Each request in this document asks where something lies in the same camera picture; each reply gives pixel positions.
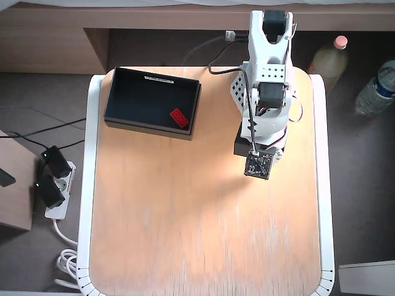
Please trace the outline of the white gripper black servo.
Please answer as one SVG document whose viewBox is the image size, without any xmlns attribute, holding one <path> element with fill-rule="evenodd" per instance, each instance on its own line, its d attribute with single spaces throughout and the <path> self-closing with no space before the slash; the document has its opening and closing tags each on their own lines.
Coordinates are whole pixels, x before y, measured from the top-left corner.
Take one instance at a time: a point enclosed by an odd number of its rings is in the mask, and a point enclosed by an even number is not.
<svg viewBox="0 0 395 296">
<path fill-rule="evenodd" d="M 266 163 L 275 164 L 280 161 L 285 149 L 286 132 L 284 132 L 279 139 L 270 144 L 255 144 L 256 151 L 259 152 L 259 158 L 265 160 Z M 242 138 L 240 133 L 236 135 L 233 153 L 235 155 L 247 157 L 248 152 L 252 150 L 252 143 L 247 139 Z"/>
</svg>

